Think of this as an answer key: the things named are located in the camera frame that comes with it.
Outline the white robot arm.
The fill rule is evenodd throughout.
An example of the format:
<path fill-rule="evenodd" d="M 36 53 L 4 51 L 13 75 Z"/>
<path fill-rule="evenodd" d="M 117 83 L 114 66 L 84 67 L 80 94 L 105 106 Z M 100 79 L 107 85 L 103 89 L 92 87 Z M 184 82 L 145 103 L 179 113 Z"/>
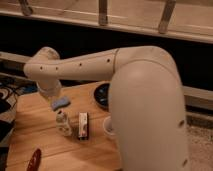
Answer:
<path fill-rule="evenodd" d="M 109 81 L 108 104 L 123 171 L 190 171 L 186 109 L 175 61 L 157 46 L 62 59 L 44 47 L 24 65 L 42 96 L 62 80 Z"/>

